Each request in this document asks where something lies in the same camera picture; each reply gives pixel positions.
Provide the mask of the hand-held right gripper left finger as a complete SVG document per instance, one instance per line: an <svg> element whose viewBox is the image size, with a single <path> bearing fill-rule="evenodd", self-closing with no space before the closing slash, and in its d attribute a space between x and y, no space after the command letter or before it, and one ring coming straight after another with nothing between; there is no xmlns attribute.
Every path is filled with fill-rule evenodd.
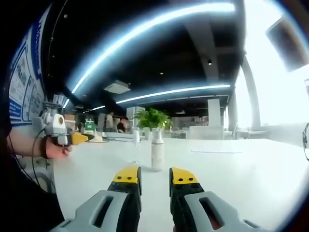
<svg viewBox="0 0 309 232"><path fill-rule="evenodd" d="M107 190L100 190L60 223L58 232L136 232L141 213L141 167L119 171Z"/></svg>

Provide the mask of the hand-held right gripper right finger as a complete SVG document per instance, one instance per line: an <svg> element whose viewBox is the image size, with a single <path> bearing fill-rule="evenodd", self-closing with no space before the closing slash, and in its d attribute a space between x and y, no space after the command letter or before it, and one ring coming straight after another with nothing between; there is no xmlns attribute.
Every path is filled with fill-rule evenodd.
<svg viewBox="0 0 309 232"><path fill-rule="evenodd" d="M177 232L261 232L241 220L237 210L211 191L204 191L189 171L169 169L170 212Z"/></svg>

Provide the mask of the person's left hand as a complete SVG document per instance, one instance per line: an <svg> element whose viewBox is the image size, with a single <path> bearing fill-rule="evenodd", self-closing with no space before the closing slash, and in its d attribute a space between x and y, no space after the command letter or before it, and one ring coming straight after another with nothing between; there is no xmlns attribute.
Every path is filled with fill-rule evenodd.
<svg viewBox="0 0 309 232"><path fill-rule="evenodd" d="M53 115L57 112L53 110L51 112L44 110L43 113L40 115L40 118L42 119L42 123L43 123L43 130L42 130L43 132L44 132L44 127L45 127L44 116L46 113L51 113ZM46 135L45 133L44 135L45 136L41 139L40 146L39 146L40 153L43 158L60 159L60 158L64 158L67 155L69 155L69 153L72 150L71 146L58 145L56 141L58 136L49 136L49 135Z"/></svg>

